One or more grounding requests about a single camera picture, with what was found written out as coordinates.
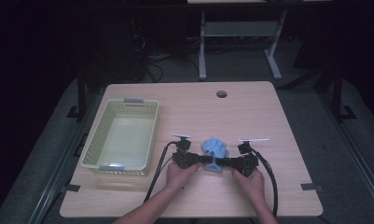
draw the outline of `blue cloth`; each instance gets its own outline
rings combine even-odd
[[[212,163],[204,164],[204,170],[209,172],[221,173],[222,166],[219,166],[215,163],[215,158],[224,158],[229,154],[227,150],[227,144],[219,140],[218,138],[211,138],[204,141],[201,144],[201,149],[205,156],[213,156]]]

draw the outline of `table hole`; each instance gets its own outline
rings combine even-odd
[[[219,98],[225,98],[228,96],[228,94],[225,91],[218,91],[216,93],[216,96],[218,96]]]

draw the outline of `light green plastic basket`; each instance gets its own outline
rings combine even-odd
[[[147,175],[158,124],[159,102],[109,100],[83,156],[97,174]]]

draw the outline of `person's hand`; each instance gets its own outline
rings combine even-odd
[[[175,162],[167,168],[166,187],[169,189],[182,189],[189,178],[201,168],[201,163],[196,163],[186,169],[181,169]]]
[[[230,171],[256,210],[261,205],[266,205],[265,178],[257,168],[254,168],[253,172],[248,177],[245,177],[234,168],[232,168]]]

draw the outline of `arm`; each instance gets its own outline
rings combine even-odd
[[[177,193],[187,184],[190,176],[201,167],[200,164],[181,169],[176,163],[169,165],[166,186],[148,201],[120,217],[114,224],[154,223],[173,201]]]
[[[250,200],[258,219],[263,224],[277,224],[265,200],[265,179],[262,173],[255,168],[250,176],[245,177],[236,169],[231,169],[233,176],[242,187],[242,191]]]

